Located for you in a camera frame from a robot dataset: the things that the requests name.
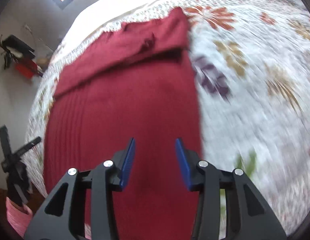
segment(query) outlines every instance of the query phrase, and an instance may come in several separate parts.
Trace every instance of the hand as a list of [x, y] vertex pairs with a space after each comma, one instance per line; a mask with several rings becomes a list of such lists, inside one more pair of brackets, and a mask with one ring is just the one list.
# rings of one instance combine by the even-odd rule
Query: hand
[[27, 176], [26, 165], [18, 162], [14, 169], [8, 174], [7, 182], [7, 197], [16, 205], [22, 207], [29, 200], [29, 179]]

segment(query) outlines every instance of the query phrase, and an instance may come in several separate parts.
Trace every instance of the pink sleeve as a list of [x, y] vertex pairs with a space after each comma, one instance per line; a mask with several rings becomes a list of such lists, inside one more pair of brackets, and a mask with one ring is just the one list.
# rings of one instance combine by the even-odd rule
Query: pink sleeve
[[16, 230], [16, 232], [23, 237], [29, 222], [33, 218], [33, 212], [30, 208], [24, 205], [24, 209], [27, 214], [19, 211], [15, 208], [9, 198], [6, 198], [6, 209], [7, 209], [7, 220], [11, 226]]

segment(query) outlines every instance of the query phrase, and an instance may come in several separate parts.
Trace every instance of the red object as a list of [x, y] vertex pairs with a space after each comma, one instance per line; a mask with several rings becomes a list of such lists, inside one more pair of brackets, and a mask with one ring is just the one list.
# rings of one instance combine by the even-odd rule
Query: red object
[[60, 75], [45, 137], [46, 189], [70, 167], [95, 168], [134, 137], [128, 186], [113, 194], [121, 240], [191, 236], [198, 194], [186, 190], [174, 147], [182, 137], [187, 148], [201, 150], [187, 31], [180, 8], [164, 19], [123, 24], [102, 33]]
[[16, 69], [26, 78], [31, 79], [37, 72], [37, 64], [30, 59], [21, 59], [16, 64]]

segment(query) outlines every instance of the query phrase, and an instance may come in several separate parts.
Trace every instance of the yellow leaf print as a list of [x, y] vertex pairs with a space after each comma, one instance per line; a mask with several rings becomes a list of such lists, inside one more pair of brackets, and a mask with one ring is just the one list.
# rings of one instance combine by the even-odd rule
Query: yellow leaf print
[[296, 20], [290, 20], [289, 25], [295, 29], [298, 35], [310, 41], [310, 30], [305, 25]]
[[270, 69], [269, 66], [265, 64], [265, 67], [268, 74], [268, 78], [266, 80], [266, 85], [268, 86], [268, 94], [270, 96], [281, 94], [281, 96], [290, 103], [295, 112], [296, 106], [302, 112], [300, 104], [293, 94], [294, 83], [289, 80], [286, 72], [283, 69], [278, 68], [277, 66]]
[[229, 41], [227, 44], [221, 41], [214, 41], [214, 44], [217, 46], [217, 51], [223, 55], [227, 66], [233, 68], [238, 76], [244, 77], [245, 68], [248, 64], [243, 59], [244, 55], [239, 50], [239, 45], [233, 41]]

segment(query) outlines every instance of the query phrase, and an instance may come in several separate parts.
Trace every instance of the bed sheet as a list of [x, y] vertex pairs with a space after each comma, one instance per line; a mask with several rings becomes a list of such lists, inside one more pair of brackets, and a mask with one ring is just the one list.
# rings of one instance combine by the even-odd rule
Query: bed sheet
[[[118, 30], [122, 22], [165, 17], [177, 6], [191, 26], [189, 55], [205, 159], [219, 169], [244, 169], [286, 233], [292, 233], [310, 210], [310, 14], [300, 0], [143, 1], [94, 23], [93, 33], [85, 30], [78, 38], [79, 20], [43, 77], [26, 141], [44, 137], [63, 66], [103, 31]], [[40, 145], [24, 161], [31, 180], [46, 195], [43, 158]], [[221, 213], [220, 238], [224, 204]]]

